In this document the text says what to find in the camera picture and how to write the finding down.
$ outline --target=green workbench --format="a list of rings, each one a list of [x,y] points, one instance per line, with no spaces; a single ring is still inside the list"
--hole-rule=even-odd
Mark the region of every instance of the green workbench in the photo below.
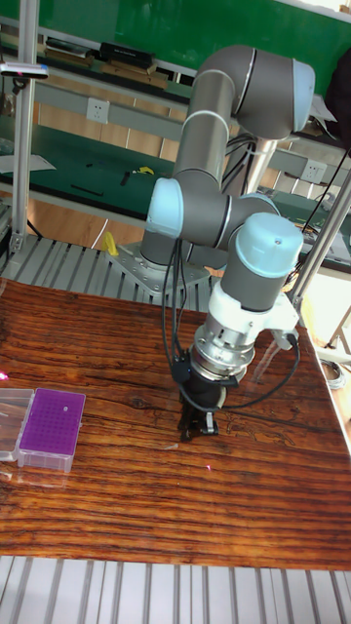
[[[14,140],[14,131],[14,120],[1,117],[0,137]],[[31,172],[30,190],[141,220],[146,220],[155,179],[171,176],[174,167],[170,161],[36,125],[31,152],[56,169]],[[155,175],[133,174],[144,166]],[[0,175],[0,181],[11,191],[11,174]]]

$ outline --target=purple tip rack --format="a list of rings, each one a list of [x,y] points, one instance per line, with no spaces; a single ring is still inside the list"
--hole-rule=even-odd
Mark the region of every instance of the purple tip rack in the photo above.
[[[84,394],[38,388],[19,441],[19,466],[69,472],[84,403]]]

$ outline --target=yellow object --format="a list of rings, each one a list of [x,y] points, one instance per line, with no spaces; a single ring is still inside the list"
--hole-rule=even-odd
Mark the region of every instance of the yellow object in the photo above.
[[[102,239],[102,251],[110,255],[119,255],[111,232],[105,232]]]
[[[153,176],[155,175],[155,172],[153,172],[152,169],[150,169],[149,167],[139,167],[137,172],[139,174],[152,174]]]

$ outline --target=green wall panel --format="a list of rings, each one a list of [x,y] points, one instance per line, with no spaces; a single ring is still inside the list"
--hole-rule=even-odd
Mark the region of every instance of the green wall panel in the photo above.
[[[0,0],[0,15],[17,19],[19,6]],[[311,64],[321,94],[351,47],[351,23],[274,0],[42,0],[40,25],[120,41],[195,69],[224,46],[255,46]]]

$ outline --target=electrical outlet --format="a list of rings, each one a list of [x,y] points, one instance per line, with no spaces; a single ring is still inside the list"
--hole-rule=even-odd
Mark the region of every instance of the electrical outlet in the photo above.
[[[303,179],[305,182],[311,182],[311,184],[319,184],[322,182],[326,170],[327,165],[325,163],[319,163],[316,160],[308,159],[300,179]]]
[[[88,98],[87,119],[97,121],[99,124],[108,123],[109,101],[103,99]]]

